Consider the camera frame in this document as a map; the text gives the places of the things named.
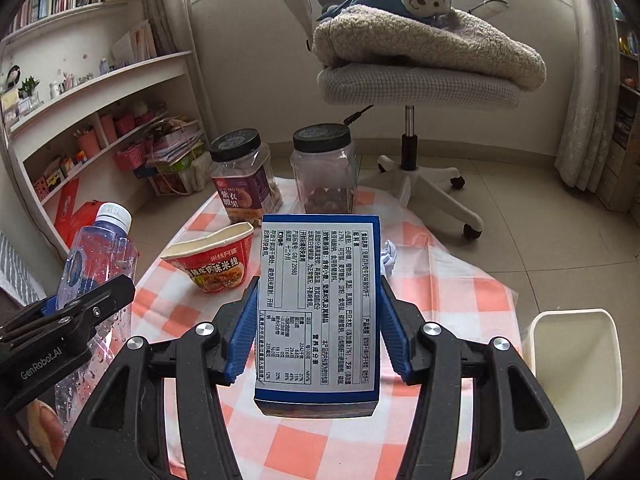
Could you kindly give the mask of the left hand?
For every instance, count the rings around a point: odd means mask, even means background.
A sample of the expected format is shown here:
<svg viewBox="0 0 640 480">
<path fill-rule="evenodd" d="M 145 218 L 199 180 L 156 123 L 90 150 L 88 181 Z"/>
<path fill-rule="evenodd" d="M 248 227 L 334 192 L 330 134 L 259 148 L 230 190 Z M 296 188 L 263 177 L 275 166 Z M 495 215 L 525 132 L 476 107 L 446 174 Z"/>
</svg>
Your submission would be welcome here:
<svg viewBox="0 0 640 480">
<path fill-rule="evenodd" d="M 55 411 L 48 404 L 35 400 L 27 405 L 28 433 L 32 444 L 50 466 L 58 466 L 65 440 Z"/>
</svg>

